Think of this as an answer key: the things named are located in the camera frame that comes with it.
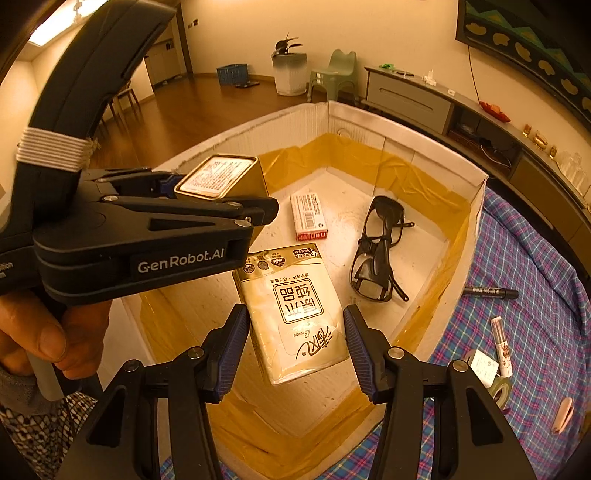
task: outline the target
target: lipstick tube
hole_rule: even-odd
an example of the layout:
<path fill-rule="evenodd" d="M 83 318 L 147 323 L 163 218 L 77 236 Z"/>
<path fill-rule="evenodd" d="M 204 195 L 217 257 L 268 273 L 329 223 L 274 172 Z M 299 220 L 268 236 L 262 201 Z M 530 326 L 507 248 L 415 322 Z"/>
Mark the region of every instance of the lipstick tube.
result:
<path fill-rule="evenodd" d="M 499 370 L 502 377 L 510 377 L 513 375 L 513 368 L 511 366 L 511 352 L 509 351 L 509 344 L 503 331 L 503 319 L 495 317 L 491 320 L 492 334 L 495 337 L 496 354 L 499 357 Z"/>

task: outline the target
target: white string wrap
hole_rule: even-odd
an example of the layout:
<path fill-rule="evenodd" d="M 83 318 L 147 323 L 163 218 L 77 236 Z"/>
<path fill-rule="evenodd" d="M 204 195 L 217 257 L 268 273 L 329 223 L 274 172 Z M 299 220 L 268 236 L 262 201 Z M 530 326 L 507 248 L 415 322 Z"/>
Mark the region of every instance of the white string wrap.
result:
<path fill-rule="evenodd" d="M 77 172 L 88 165 L 92 140 L 26 127 L 17 149 L 17 161 L 40 167 Z"/>

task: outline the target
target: red and white box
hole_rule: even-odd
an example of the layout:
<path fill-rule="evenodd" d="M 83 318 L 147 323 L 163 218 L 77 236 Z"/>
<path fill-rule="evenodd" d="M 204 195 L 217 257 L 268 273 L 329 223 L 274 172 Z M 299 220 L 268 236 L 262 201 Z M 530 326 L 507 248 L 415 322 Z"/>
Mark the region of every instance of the red and white box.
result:
<path fill-rule="evenodd" d="M 292 195 L 291 209 L 298 242 L 326 238 L 328 230 L 318 195 L 312 192 Z"/>

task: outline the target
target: gold tissue packet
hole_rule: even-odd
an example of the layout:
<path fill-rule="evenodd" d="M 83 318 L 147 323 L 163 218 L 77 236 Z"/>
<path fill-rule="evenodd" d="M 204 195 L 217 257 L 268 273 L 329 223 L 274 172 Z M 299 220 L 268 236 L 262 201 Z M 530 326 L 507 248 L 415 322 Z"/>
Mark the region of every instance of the gold tissue packet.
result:
<path fill-rule="evenodd" d="M 271 384 L 348 358 L 343 311 L 316 244 L 249 254 L 233 276 Z"/>

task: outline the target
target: green plastic stool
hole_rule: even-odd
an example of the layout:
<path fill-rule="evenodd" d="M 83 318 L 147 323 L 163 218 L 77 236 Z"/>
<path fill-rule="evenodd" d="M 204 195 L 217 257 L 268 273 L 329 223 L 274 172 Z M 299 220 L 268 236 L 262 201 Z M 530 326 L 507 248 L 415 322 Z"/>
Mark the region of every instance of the green plastic stool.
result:
<path fill-rule="evenodd" d="M 337 48 L 330 56 L 328 67 L 323 70 L 312 70 L 308 87 L 309 102 L 312 101 L 312 90 L 317 85 L 326 90 L 327 100 L 336 100 L 339 90 L 352 90 L 357 104 L 357 54 L 354 51 L 345 54 Z"/>

